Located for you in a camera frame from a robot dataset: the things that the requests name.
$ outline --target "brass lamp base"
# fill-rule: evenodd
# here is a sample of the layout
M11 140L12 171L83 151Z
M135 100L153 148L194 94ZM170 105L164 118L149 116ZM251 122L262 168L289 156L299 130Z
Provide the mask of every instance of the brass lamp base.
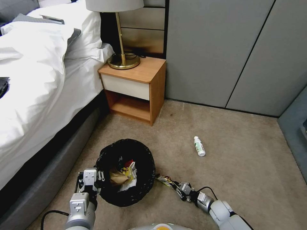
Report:
M108 59L108 64L113 69L132 69L140 64L140 57L133 53L125 53L123 61L121 54L115 54Z

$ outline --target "table lamp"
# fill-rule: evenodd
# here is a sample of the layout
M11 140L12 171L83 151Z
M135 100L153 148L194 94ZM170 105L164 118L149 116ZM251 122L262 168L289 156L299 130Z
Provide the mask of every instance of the table lamp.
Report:
M140 64L140 57L133 53L125 53L122 45L122 30L119 20L121 11L130 11L142 8L143 0L86 0L86 8L97 12L115 12L121 54L115 54L108 59L108 64L114 69L131 69Z

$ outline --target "white drawer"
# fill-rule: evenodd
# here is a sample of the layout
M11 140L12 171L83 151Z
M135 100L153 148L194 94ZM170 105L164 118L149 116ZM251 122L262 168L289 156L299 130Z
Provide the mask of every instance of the white drawer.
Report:
M103 86L106 90L142 98L149 101L149 84L104 74L101 74L101 78L103 81Z

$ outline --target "white pillow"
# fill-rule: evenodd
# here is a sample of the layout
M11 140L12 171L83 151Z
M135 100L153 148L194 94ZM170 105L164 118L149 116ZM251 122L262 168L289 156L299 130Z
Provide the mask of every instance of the white pillow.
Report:
M47 7L53 5L59 5L63 3L71 3L71 0L38 0L39 7Z
M28 13L28 16L34 18L42 18L41 15L63 19L65 25L81 30L80 36L69 47L65 55L66 59L101 60L100 14L87 10L85 0L38 8Z

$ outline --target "phone on bed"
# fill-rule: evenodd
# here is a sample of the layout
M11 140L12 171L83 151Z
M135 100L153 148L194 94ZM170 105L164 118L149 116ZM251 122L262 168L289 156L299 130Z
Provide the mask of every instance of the phone on bed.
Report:
M63 19L57 19L57 18L53 18L53 17L46 16L46 15L41 15L41 16L43 17L43 19L48 19L48 20L52 20L52 21L57 21L57 22L60 22L60 23L62 23L62 24L65 24Z

